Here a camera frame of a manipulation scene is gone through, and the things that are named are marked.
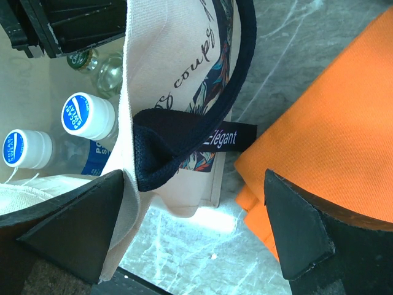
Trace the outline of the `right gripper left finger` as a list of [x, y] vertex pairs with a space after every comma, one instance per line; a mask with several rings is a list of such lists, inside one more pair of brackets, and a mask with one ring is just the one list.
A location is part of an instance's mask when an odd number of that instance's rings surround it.
[[123, 199], [123, 173], [1, 216], [1, 294], [90, 294]]

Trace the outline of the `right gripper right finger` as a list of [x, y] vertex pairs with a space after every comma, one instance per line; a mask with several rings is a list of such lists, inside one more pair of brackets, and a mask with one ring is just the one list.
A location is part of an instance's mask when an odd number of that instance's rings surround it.
[[272, 170], [264, 185], [292, 294], [392, 294], [392, 223], [329, 202]]

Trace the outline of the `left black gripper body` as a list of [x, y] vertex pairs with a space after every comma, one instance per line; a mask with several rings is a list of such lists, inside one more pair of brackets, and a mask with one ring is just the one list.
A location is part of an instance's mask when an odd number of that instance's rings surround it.
[[124, 37], [126, 12], [126, 1], [1, 1], [1, 27], [28, 58], [58, 58]]

